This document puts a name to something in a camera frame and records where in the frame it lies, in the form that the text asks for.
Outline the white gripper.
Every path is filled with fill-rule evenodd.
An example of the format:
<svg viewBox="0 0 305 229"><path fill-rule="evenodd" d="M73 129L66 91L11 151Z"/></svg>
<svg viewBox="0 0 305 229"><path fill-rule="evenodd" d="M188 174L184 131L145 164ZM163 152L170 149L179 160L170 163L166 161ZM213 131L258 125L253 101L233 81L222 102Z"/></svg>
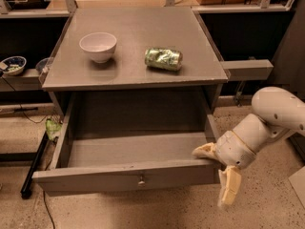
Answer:
<svg viewBox="0 0 305 229"><path fill-rule="evenodd" d="M227 131L216 144L210 142L201 145L192 151L192 155L198 158L219 159L227 165L224 171L218 171L221 185L218 206L232 205L241 184L239 169L247 168L255 160L255 153L234 132Z"/></svg>

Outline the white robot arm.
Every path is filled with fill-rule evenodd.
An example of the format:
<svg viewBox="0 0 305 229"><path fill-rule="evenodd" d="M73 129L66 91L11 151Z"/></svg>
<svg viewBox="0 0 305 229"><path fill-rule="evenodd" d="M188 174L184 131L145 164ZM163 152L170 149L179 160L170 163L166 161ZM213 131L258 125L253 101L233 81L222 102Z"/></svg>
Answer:
<svg viewBox="0 0 305 229"><path fill-rule="evenodd" d="M305 135L305 102L277 87L265 87L252 98L253 111L215 142L193 150L193 156L219 161L221 189L218 205L234 203L241 184L241 171L255 161L269 142L295 133Z"/></svg>

